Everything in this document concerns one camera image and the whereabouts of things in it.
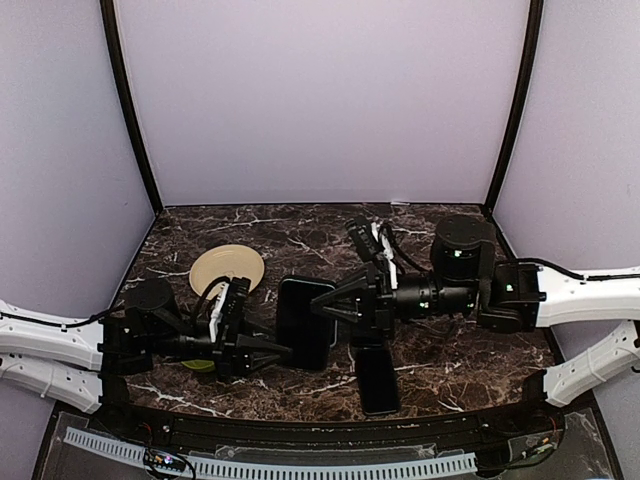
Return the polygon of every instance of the white robot arm segment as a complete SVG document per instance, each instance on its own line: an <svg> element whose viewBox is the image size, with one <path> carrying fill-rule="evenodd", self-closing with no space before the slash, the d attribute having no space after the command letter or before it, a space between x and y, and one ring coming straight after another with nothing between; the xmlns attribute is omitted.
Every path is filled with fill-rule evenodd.
<svg viewBox="0 0 640 480"><path fill-rule="evenodd" d="M98 322L80 328L60 328L12 316L65 326L85 321L31 312L0 300L0 352L20 353L100 370L102 353L98 351L98 344L103 341L103 326Z"/></svg>
<svg viewBox="0 0 640 480"><path fill-rule="evenodd" d="M622 322L613 333L568 362L547 369L543 391L547 402L568 405L587 390L640 362L640 339L633 321Z"/></svg>
<svg viewBox="0 0 640 480"><path fill-rule="evenodd" d="M0 378L12 380L42 397L61 400L85 413L93 413L101 405L102 380L97 373L52 360L0 354Z"/></svg>
<svg viewBox="0 0 640 480"><path fill-rule="evenodd" d="M576 273L587 278L637 275L640 268ZM586 320L640 320L640 278L582 281L542 267L538 286L546 293L546 300L538 310L538 328Z"/></svg>

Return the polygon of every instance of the green plate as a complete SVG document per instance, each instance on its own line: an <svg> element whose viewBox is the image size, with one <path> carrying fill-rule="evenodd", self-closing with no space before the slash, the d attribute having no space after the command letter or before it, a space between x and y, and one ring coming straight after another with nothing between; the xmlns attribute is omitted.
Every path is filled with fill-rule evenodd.
<svg viewBox="0 0 640 480"><path fill-rule="evenodd" d="M213 372L216 369L215 363L211 360L188 360L186 362L182 362L182 364L185 367L200 373Z"/></svg>

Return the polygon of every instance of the cylindrical motor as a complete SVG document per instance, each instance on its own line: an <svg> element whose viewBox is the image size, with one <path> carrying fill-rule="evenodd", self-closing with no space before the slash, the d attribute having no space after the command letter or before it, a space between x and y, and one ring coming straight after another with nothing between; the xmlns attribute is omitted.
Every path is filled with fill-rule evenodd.
<svg viewBox="0 0 640 480"><path fill-rule="evenodd" d="M436 275L447 283L476 281L485 229L486 222L467 215L452 215L438 222L431 246Z"/></svg>
<svg viewBox="0 0 640 480"><path fill-rule="evenodd" d="M165 309L176 318L182 318L171 285L164 278L152 278L141 282L125 294L127 316L137 317L144 329L154 334L173 332L174 329L156 317L153 312Z"/></svg>

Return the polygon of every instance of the red wire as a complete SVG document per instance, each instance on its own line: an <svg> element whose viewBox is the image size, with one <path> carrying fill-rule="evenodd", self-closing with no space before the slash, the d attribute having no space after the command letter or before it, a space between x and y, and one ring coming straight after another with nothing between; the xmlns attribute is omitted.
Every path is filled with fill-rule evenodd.
<svg viewBox="0 0 640 480"><path fill-rule="evenodd" d="M558 433L558 425L556 424L556 421L553 419L553 417L549 417L549 420L551 420L551 423L553 424L553 435L555 436L556 433Z"/></svg>

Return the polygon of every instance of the phone screen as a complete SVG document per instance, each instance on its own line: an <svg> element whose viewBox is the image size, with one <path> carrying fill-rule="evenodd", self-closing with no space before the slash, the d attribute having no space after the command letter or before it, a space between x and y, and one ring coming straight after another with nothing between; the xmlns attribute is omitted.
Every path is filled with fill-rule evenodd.
<svg viewBox="0 0 640 480"><path fill-rule="evenodd" d="M358 350L356 376L365 415L385 415L400 410L396 372L389 350Z"/></svg>
<svg viewBox="0 0 640 480"><path fill-rule="evenodd" d="M285 277L278 292L276 341L293 350L284 365L323 370L335 343L336 321L311 312L311 300L335 289L333 282Z"/></svg>

